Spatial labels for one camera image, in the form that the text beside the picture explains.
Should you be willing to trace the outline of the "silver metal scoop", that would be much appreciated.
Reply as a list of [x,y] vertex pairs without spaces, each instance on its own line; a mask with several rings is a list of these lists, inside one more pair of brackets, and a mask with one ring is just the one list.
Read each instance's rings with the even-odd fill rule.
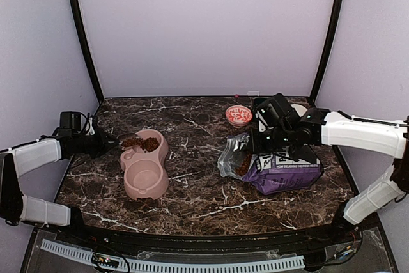
[[136,133],[121,134],[118,136],[118,144],[122,150],[127,150],[133,146],[136,146],[138,143],[138,139],[140,138],[141,137]]

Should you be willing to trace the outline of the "purple pet food bag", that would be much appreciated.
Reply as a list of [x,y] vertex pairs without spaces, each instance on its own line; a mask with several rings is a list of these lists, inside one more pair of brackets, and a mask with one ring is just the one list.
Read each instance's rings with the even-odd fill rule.
[[264,195],[309,188],[323,174],[323,165],[312,148],[303,146],[303,151],[313,163],[302,159],[293,160],[289,148],[277,153],[253,154],[247,148],[248,133],[229,136],[226,146],[217,161],[222,177],[232,177],[247,182]]

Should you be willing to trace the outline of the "pink double pet bowl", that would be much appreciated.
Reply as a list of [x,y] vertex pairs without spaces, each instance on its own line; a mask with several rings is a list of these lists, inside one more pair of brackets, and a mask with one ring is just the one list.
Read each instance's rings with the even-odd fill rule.
[[140,130],[136,135],[142,139],[154,138],[158,146],[153,151],[131,146],[120,156],[121,169],[124,171],[124,187],[129,198],[159,199],[169,186],[167,171],[164,167],[169,146],[164,136],[157,130]]

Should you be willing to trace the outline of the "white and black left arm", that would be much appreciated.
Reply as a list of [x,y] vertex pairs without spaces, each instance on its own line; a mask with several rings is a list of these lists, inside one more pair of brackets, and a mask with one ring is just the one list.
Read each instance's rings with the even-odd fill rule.
[[65,227],[66,236],[75,244],[86,244],[90,231],[83,226],[79,208],[28,196],[22,192],[19,180],[77,154],[98,158],[118,145],[118,139],[101,129],[94,116],[78,111],[61,112],[59,126],[52,135],[1,152],[1,218],[10,226],[24,222]]

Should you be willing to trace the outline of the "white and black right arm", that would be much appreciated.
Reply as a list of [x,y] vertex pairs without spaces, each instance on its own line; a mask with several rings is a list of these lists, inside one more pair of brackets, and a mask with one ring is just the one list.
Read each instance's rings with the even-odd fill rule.
[[290,159],[313,162],[304,148],[325,145],[360,148],[394,159],[382,176],[339,206],[326,230],[331,243],[342,242],[367,216],[408,194],[407,120],[359,118],[316,107],[299,114],[281,93],[256,98],[253,115],[258,121],[258,128],[250,133],[249,149],[253,153],[276,153],[287,148]]

